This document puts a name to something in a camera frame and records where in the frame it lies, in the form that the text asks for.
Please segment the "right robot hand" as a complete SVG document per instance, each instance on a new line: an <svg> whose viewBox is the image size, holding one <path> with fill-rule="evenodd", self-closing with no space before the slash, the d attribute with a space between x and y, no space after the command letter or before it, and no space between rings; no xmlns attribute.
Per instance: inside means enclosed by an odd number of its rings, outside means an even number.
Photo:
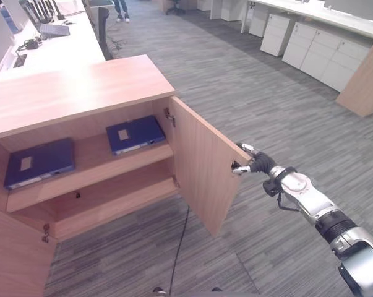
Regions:
<svg viewBox="0 0 373 297"><path fill-rule="evenodd" d="M233 165L232 172L234 174L262 172L269 175L271 170L276 167L277 164L271 157L254 146L241 142L236 143L236 145L252 157L252 163L245 166Z"/></svg>

